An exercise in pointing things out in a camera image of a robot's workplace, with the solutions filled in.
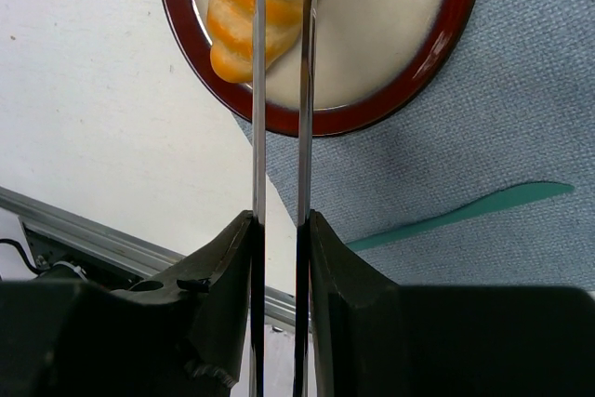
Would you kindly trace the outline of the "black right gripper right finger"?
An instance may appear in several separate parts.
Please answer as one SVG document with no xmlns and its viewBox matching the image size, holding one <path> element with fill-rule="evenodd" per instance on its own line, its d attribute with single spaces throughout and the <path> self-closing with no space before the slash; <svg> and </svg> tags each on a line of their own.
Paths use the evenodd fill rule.
<svg viewBox="0 0 595 397">
<path fill-rule="evenodd" d="M 398 285 L 311 213 L 321 396 L 590 396 L 594 301 L 569 286 Z"/>
</svg>

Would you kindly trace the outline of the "metal tongs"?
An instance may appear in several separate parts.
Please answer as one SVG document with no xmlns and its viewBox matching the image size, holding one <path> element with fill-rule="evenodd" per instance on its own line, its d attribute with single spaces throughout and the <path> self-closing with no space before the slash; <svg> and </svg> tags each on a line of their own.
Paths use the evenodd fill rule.
<svg viewBox="0 0 595 397">
<path fill-rule="evenodd" d="M 298 117 L 298 226 L 294 381 L 292 394 L 308 394 L 310 315 L 311 146 L 314 99 L 317 0 L 303 0 Z M 254 0 L 252 27 L 253 185 L 250 280 L 249 394 L 264 394 L 265 215 L 266 215 L 266 0 Z"/>
</svg>

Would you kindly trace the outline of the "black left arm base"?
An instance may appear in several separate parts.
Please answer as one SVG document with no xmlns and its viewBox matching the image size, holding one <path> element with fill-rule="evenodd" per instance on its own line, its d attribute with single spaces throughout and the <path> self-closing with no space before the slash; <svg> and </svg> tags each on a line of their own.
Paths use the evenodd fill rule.
<svg viewBox="0 0 595 397">
<path fill-rule="evenodd" d="M 52 258 L 53 253 L 47 252 L 49 257 L 38 255 L 31 262 L 20 242 L 2 238 L 1 245 L 11 246 L 18 252 L 25 267 L 33 273 L 34 279 L 75 279 L 90 282 L 109 291 L 127 290 L 141 281 L 134 273 L 87 255 L 75 256 L 73 252 L 66 251 L 60 258 Z"/>
</svg>

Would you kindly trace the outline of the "striped bread roll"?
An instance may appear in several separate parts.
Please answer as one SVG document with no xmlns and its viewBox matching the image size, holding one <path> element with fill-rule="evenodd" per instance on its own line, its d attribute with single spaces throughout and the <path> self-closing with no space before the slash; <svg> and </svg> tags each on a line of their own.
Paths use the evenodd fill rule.
<svg viewBox="0 0 595 397">
<path fill-rule="evenodd" d="M 232 84 L 252 81 L 255 0 L 208 0 L 206 28 L 212 40 L 211 67 Z M 297 41 L 303 0 L 266 0 L 266 65 L 271 66 Z"/>
</svg>

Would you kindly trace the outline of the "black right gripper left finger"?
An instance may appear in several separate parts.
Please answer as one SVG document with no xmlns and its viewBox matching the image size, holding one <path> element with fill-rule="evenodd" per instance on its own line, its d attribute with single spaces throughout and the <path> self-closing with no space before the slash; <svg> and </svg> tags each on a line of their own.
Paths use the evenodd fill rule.
<svg viewBox="0 0 595 397">
<path fill-rule="evenodd" d="M 227 396 L 241 374 L 252 215 L 127 290 L 1 285 L 5 396 Z"/>
</svg>

